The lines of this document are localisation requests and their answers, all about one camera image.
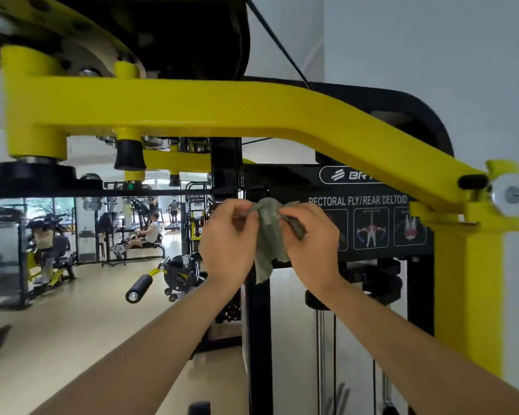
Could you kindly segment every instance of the yellow bracket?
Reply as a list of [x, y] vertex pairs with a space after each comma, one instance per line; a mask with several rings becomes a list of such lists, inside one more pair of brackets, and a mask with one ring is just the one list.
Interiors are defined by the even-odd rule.
[[[501, 374], [501, 243], [503, 232], [519, 230], [519, 217], [504, 217], [484, 193], [458, 187], [461, 176], [485, 172], [312, 90], [259, 82], [63, 77], [56, 60], [18, 46], [2, 48], [1, 63], [12, 157], [63, 160], [67, 135], [111, 135], [113, 128], [168, 137], [284, 138], [413, 196], [420, 203], [411, 212], [435, 232], [437, 336]], [[405, 159], [412, 154], [416, 160]], [[516, 170], [504, 161], [488, 168], [491, 179]]]

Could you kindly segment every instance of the gym floor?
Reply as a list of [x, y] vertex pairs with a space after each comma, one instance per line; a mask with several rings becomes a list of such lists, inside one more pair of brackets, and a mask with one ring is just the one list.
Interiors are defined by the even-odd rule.
[[[163, 243], [167, 256], [180, 254], [180, 233], [164, 234]], [[149, 252], [131, 251], [129, 257]], [[0, 350], [0, 415], [30, 413], [165, 311], [171, 303], [160, 279], [140, 303], [125, 301], [127, 289], [158, 262], [82, 265], [75, 268], [74, 283], [51, 290], [26, 310], [0, 312], [0, 326], [13, 326]], [[246, 378], [240, 347], [199, 354], [187, 363], [157, 413], [186, 415], [190, 403], [206, 400], [214, 414], [245, 414]]]

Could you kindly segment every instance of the gray cloth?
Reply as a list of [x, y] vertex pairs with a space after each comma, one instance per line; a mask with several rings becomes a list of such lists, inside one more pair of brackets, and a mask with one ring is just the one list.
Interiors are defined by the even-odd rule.
[[297, 205], [299, 202], [289, 202], [282, 205], [275, 198], [263, 198], [259, 202], [252, 205], [250, 211], [258, 211], [259, 213], [259, 230], [256, 245], [256, 284], [261, 284], [269, 279], [273, 272], [272, 260], [277, 259], [280, 262], [288, 262], [290, 258], [283, 243], [283, 234], [279, 226], [279, 219], [288, 221], [296, 234], [296, 237], [302, 240], [306, 234], [306, 230], [302, 223], [296, 218], [287, 217], [279, 214], [281, 207]]

